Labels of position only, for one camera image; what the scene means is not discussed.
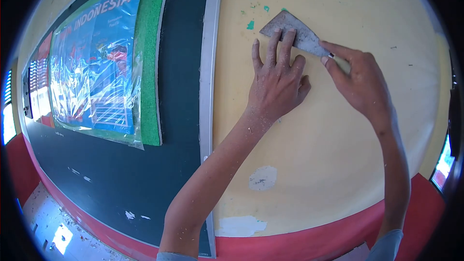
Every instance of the finger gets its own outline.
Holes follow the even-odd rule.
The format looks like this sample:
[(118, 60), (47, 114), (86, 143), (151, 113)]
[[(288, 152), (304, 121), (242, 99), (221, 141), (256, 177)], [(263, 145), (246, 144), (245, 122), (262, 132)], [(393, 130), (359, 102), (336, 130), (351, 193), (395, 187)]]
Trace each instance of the finger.
[(300, 88), (298, 89), (297, 101), (301, 104), (311, 90), (310, 77), (308, 75), (301, 78)]
[(351, 61), (351, 58), (357, 54), (360, 53), (361, 51), (357, 49), (350, 49), (335, 43), (329, 43), (326, 41), (319, 41), (319, 44), (327, 49), (329, 52), (331, 52), (334, 55), (338, 55), (340, 58), (343, 58), (347, 60), (348, 62)]
[(333, 79), (333, 82), (337, 89), (346, 87), (349, 84), (348, 76), (341, 70), (334, 59), (330, 59), (326, 56), (321, 58), (322, 64), (326, 67), (328, 73)]
[(274, 67), (276, 65), (277, 44), (279, 43), (281, 34), (282, 30), (276, 28), (274, 34), (270, 37), (266, 55), (266, 65), (268, 65), (268, 67)]
[(296, 29), (290, 29), (283, 37), (279, 52), (279, 63), (284, 67), (290, 66), (290, 52), (296, 35)]
[(253, 67), (255, 68), (255, 71), (263, 67), (263, 62), (261, 61), (261, 57), (259, 56), (259, 40), (257, 38), (253, 42), (252, 60), (253, 60)]
[(297, 79), (301, 78), (305, 69), (306, 58), (302, 55), (297, 55), (291, 66), (291, 72), (296, 73)]

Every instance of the scraper handle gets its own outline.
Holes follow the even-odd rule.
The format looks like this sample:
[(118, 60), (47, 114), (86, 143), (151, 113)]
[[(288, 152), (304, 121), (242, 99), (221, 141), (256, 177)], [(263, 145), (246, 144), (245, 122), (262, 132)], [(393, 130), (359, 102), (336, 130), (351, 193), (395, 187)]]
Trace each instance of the scraper handle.
[(345, 59), (342, 59), (339, 56), (336, 56), (332, 53), (330, 53), (328, 57), (332, 58), (338, 64), (338, 66), (341, 68), (343, 72), (345, 72), (346, 74), (349, 74), (349, 72), (351, 71), (351, 66), (349, 62), (347, 62)]

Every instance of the green felt border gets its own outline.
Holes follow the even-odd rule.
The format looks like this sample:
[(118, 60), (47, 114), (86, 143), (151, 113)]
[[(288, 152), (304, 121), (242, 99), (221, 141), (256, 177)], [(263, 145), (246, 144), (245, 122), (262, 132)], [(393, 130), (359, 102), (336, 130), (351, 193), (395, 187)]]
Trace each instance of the green felt border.
[[(64, 20), (55, 31), (61, 30), (76, 18), (83, 10), (100, 0), (89, 0), (76, 9), (66, 20)], [(158, 113), (156, 102), (156, 46), (158, 23), (161, 14), (163, 0), (140, 0), (137, 12), (136, 25), (134, 31), (134, 55), (142, 60), (142, 85), (140, 101), (134, 105), (133, 118), (138, 119), (140, 113), (140, 130), (135, 125), (134, 135), (124, 135), (122, 133), (108, 130), (79, 130), (81, 133), (122, 142), (131, 146), (142, 141), (143, 144), (160, 145), (160, 131), (158, 129)], [(61, 123), (55, 120), (56, 125), (63, 126), (71, 130), (77, 130), (75, 126)]]

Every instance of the teal paint spot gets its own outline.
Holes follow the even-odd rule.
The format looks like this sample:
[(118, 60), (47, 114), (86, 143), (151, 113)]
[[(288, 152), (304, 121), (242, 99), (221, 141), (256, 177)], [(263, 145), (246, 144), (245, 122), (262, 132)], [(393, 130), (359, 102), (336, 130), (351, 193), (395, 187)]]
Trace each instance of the teal paint spot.
[(255, 28), (255, 21), (252, 20), (252, 21), (250, 21), (250, 23), (248, 24), (248, 27), (246, 29), (253, 30), (254, 28)]

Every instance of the indonesia map poster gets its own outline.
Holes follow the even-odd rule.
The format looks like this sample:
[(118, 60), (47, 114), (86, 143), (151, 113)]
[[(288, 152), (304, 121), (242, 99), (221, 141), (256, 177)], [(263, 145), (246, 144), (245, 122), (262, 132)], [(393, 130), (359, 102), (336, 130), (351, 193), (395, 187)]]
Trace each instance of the indonesia map poster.
[(56, 120), (77, 130), (134, 134), (132, 56), (139, 2), (100, 0), (55, 32), (50, 93)]

